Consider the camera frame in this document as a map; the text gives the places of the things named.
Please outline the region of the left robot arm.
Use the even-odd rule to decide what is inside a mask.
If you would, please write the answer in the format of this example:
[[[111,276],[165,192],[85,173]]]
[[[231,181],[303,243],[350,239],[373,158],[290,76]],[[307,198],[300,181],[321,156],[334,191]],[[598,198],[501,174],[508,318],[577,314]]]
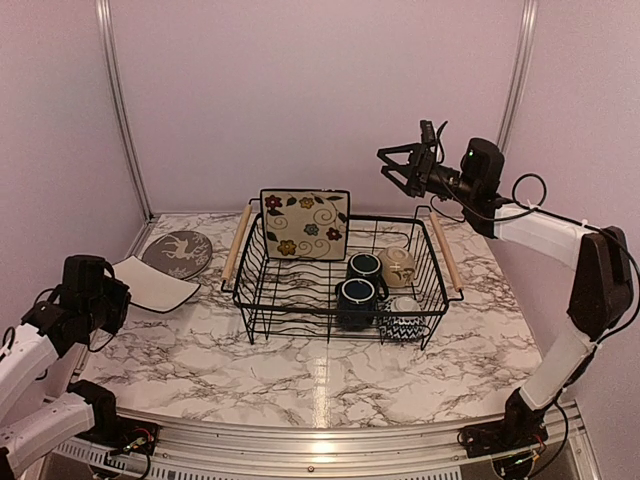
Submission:
[[[26,389],[75,345],[88,345],[102,330],[115,336],[131,293],[114,267],[94,255],[66,258],[62,281],[10,330],[1,347],[1,412],[7,414]],[[1,429],[1,476],[19,478],[60,444],[89,433],[106,445],[125,438],[114,394],[90,381],[70,384],[53,403]]]

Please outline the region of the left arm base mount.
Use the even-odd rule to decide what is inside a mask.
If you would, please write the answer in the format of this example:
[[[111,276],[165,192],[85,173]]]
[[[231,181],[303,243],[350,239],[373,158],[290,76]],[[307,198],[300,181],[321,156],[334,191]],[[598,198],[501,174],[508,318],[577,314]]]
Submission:
[[[160,430],[155,422],[119,416],[110,437],[93,429],[76,435],[74,440],[97,448],[88,455],[93,479],[150,479]],[[138,458],[143,461],[142,470],[129,471],[127,461]]]

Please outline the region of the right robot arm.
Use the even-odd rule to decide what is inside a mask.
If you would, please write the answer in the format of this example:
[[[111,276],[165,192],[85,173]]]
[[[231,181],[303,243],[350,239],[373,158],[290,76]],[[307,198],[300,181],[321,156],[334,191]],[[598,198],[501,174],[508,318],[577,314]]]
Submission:
[[[597,228],[500,196],[505,158],[494,143],[471,139],[459,169],[439,162],[440,150],[438,139],[426,137],[419,143],[381,148],[377,156],[384,163],[382,174],[406,195],[433,193],[454,200],[476,233],[526,247],[574,273],[569,324],[534,374],[510,395],[503,419],[493,427],[502,446],[515,448],[584,373],[603,341],[621,331],[618,322],[634,296],[634,261],[617,227]]]

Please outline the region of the grey reindeer round plate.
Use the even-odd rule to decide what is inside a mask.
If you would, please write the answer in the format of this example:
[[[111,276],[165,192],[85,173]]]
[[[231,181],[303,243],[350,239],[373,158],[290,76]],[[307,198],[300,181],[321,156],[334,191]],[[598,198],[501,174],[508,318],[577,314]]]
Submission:
[[[212,255],[213,246],[206,235],[193,230],[178,230],[151,243],[141,260],[171,277],[189,280],[208,267]]]

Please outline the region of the white square plate black rim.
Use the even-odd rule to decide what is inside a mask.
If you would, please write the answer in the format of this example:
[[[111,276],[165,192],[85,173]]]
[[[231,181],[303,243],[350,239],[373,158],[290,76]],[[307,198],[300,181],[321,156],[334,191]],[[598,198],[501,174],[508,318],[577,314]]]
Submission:
[[[201,289],[199,283],[171,277],[135,256],[114,264],[113,269],[116,278],[129,286],[131,304],[149,312],[172,312]]]

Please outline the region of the floral square plate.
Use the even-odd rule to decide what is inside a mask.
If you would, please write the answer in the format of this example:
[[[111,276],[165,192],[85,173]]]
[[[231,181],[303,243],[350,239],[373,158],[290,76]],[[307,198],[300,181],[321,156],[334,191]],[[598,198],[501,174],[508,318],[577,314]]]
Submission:
[[[347,256],[347,190],[263,189],[262,229],[271,260],[332,262]]]

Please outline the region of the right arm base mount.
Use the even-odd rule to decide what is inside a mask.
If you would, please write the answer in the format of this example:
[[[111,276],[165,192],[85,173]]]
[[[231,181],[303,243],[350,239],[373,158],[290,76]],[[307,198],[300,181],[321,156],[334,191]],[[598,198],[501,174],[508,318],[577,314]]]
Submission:
[[[493,472],[499,479],[528,479],[547,449],[548,438],[544,422],[508,432],[501,420],[467,425],[457,434],[457,442],[468,458],[491,458]]]

